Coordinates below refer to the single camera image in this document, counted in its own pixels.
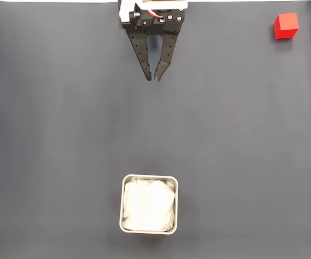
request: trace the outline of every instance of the dark gray table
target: dark gray table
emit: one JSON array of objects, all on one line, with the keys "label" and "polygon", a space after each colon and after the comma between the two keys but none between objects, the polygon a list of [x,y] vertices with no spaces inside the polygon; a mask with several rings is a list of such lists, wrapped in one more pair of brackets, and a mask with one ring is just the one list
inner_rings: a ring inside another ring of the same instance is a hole
[{"label": "dark gray table", "polygon": [[[175,234],[119,229],[129,173],[178,179]],[[116,3],[0,3],[3,258],[311,259],[311,2],[191,3],[159,83]]]}]

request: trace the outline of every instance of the metal container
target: metal container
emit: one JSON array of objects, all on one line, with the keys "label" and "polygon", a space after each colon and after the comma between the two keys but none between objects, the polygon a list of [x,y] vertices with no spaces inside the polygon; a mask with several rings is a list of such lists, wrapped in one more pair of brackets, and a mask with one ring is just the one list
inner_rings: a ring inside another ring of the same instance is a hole
[{"label": "metal container", "polygon": [[[135,230],[128,230],[123,227],[123,198],[124,198],[124,188],[125,184],[130,181],[131,179],[142,179],[142,180],[160,180],[160,181],[173,181],[175,186],[175,199],[174,199],[174,221],[173,221],[173,228],[166,232],[158,232],[158,231],[135,231]],[[121,195],[121,211],[119,216],[119,226],[120,228],[126,233],[141,233],[141,234],[158,234],[158,235],[171,235],[177,229],[177,216],[178,216],[178,181],[172,176],[160,176],[160,175],[142,175],[142,174],[129,174],[124,177],[122,182],[122,195]]]}]

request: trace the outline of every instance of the red block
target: red block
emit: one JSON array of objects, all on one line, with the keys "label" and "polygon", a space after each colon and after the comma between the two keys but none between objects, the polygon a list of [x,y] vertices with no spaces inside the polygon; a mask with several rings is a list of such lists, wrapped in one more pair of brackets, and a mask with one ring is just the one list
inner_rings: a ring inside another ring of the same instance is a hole
[{"label": "red block", "polygon": [[282,13],[278,15],[274,24],[276,39],[293,38],[299,29],[296,13]]}]

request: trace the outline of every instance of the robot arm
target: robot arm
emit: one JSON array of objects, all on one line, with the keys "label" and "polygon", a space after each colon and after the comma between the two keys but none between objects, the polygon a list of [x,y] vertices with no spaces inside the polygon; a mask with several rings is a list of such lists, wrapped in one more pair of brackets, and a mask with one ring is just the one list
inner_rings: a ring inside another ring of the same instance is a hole
[{"label": "robot arm", "polygon": [[187,7],[188,3],[183,1],[119,0],[121,27],[126,30],[148,81],[152,80],[152,75],[146,35],[164,35],[160,61],[154,74],[154,79],[159,81],[170,66]]}]

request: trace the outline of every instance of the white cloth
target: white cloth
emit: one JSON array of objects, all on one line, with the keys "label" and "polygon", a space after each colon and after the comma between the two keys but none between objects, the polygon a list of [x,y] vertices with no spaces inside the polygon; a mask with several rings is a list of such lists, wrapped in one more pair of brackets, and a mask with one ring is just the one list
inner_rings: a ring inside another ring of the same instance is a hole
[{"label": "white cloth", "polygon": [[130,180],[124,189],[123,226],[138,231],[172,229],[174,197],[172,181]]}]

